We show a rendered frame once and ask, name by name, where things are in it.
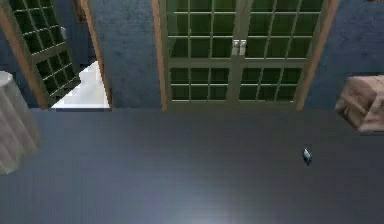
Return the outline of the small blue-grey shiny object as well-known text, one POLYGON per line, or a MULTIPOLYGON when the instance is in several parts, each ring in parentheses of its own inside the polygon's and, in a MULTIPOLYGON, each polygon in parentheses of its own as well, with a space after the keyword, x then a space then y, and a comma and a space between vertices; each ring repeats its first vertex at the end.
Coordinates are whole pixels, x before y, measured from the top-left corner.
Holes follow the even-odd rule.
POLYGON ((303 150, 302 156, 303 156, 303 160, 306 163, 306 165, 309 166, 312 162, 312 154, 310 153, 310 151, 307 148, 305 148, 303 150))

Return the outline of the grey ribbed round bin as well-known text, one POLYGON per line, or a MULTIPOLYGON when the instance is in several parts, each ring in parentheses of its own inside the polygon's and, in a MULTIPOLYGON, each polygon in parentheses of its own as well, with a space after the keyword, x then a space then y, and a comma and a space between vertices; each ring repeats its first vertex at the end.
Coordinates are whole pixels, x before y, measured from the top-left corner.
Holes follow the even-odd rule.
POLYGON ((0 71, 0 175, 17 170, 41 145, 37 123, 13 75, 0 71))

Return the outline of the green glass-paned room door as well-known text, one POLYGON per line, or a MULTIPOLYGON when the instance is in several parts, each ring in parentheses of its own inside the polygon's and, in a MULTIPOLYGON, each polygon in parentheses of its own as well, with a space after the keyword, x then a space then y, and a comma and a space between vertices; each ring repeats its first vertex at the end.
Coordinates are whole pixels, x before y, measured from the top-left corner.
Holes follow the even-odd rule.
POLYGON ((238 99, 248 103, 296 101, 325 0, 248 0, 238 99))
POLYGON ((54 0, 0 0, 0 25, 39 108, 80 84, 54 0))
POLYGON ((224 103, 229 99, 246 0, 160 0, 166 87, 171 105, 224 103))

